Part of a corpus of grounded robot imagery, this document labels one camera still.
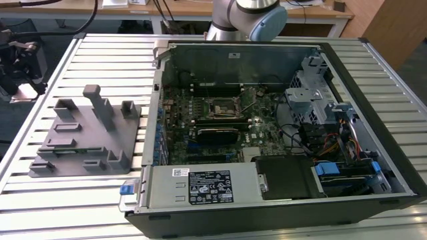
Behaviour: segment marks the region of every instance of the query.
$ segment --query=gray plastic holder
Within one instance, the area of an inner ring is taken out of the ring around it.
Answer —
[[[142,108],[133,101],[113,106],[101,90],[99,85],[85,88],[93,106],[77,106],[73,99],[58,101],[58,117],[30,166],[33,178],[131,171]]]

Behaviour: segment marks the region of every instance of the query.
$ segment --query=white label sticker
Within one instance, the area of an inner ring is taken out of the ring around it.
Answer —
[[[231,193],[227,193],[227,194],[221,194],[219,198],[221,199],[225,199],[225,198],[231,198],[234,195]]]
[[[149,11],[131,11],[131,14],[149,14]]]
[[[241,58],[241,53],[238,53],[238,52],[229,53],[229,58],[230,59],[239,59]]]
[[[189,177],[190,168],[174,168],[173,177]]]

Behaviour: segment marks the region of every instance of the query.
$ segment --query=motherboard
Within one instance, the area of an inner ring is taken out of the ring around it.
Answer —
[[[275,121],[281,93],[265,86],[165,86],[169,165],[243,163],[286,155]]]

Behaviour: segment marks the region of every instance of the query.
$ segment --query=slotted aluminum surface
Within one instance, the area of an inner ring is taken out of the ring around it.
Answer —
[[[201,40],[201,36],[89,34],[75,39],[50,81],[49,95],[35,105],[23,129],[3,159],[0,170],[0,239],[145,240],[143,233],[119,212],[119,186],[138,178],[154,77],[153,47],[158,39]],[[368,99],[373,103],[410,160],[427,180],[427,115],[409,87],[357,39],[279,38],[277,41],[330,42]],[[30,178],[37,150],[57,116],[61,98],[89,105],[82,96],[86,84],[102,86],[111,104],[134,100],[143,106],[131,173],[127,175]],[[345,91],[338,92],[346,100]],[[388,211],[358,224],[247,232],[186,239],[426,239],[427,207],[416,205]]]

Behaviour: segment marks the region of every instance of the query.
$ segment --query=power supply label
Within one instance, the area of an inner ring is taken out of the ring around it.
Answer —
[[[189,192],[191,205],[233,203],[234,188],[230,171],[190,172]]]

